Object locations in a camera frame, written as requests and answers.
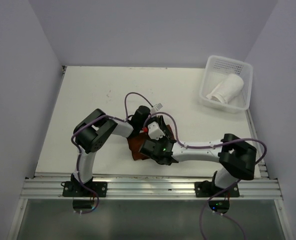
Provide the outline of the brown towel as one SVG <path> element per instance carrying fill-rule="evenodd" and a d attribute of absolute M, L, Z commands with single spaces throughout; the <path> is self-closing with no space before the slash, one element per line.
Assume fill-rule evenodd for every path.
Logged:
<path fill-rule="evenodd" d="M 175 140 L 174 134 L 173 134 L 173 131 L 172 131 L 170 125 L 167 124 L 166 126 L 168 128 L 168 135 L 166 135 L 162 139 Z M 147 133 L 141 132 L 138 136 L 132 137 L 132 138 L 130 137 L 127 140 L 128 140 L 128 146 L 131 151 L 132 157 L 135 161 L 150 159 L 147 156 L 145 156 L 139 152 L 139 148 L 142 146 L 144 141 L 151 140 Z"/>

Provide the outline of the white towel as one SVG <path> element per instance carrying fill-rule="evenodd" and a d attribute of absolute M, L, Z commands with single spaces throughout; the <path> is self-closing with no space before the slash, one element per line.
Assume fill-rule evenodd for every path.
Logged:
<path fill-rule="evenodd" d="M 228 104 L 230 100 L 241 92 L 243 86 L 243 79 L 239 75 L 231 73 L 207 94 L 206 98 L 222 104 Z"/>

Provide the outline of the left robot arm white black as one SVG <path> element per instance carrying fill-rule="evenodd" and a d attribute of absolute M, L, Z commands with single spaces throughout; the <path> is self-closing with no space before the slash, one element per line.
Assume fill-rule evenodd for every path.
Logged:
<path fill-rule="evenodd" d="M 155 107 L 141 105 L 133 115 L 125 120 L 107 115 L 97 108 L 74 129 L 71 142 L 78 149 L 77 163 L 71 181 L 74 190 L 80 196 L 87 196 L 92 190 L 90 181 L 96 152 L 99 151 L 111 135 L 127 139 L 134 161 L 147 160 L 150 157 L 139 149 L 146 141 L 172 140 L 172 129 L 165 124 L 162 116 L 152 116 Z"/>

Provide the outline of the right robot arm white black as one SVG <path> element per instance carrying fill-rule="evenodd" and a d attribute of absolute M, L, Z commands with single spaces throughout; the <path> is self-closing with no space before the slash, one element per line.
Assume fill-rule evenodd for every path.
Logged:
<path fill-rule="evenodd" d="M 237 136 L 226 133 L 223 139 L 206 146 L 180 145 L 176 140 L 162 138 L 145 140 L 139 152 L 160 165 L 186 161 L 213 162 L 222 165 L 211 181 L 200 183 L 199 188 L 208 195 L 222 196 L 236 181 L 251 181 L 255 175 L 257 149 Z"/>

